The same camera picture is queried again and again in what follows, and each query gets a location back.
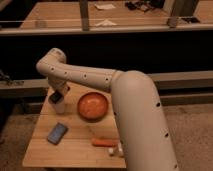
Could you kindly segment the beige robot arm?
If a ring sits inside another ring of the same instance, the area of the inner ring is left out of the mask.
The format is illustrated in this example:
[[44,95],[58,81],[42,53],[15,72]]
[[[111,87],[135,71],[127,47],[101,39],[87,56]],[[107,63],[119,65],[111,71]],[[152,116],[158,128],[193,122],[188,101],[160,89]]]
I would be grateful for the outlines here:
[[127,171],[179,171],[160,97],[148,75],[69,65],[58,48],[42,57],[36,69],[54,90],[49,103],[58,114],[65,112],[69,81],[111,94]]

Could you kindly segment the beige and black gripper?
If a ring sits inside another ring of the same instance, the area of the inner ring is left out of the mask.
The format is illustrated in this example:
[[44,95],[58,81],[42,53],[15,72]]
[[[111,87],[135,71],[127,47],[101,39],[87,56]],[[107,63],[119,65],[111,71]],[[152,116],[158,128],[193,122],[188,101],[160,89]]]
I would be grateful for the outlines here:
[[49,101],[52,104],[59,104],[64,100],[64,97],[70,90],[70,87],[66,81],[60,79],[49,79],[48,83],[53,89],[53,93],[49,96]]

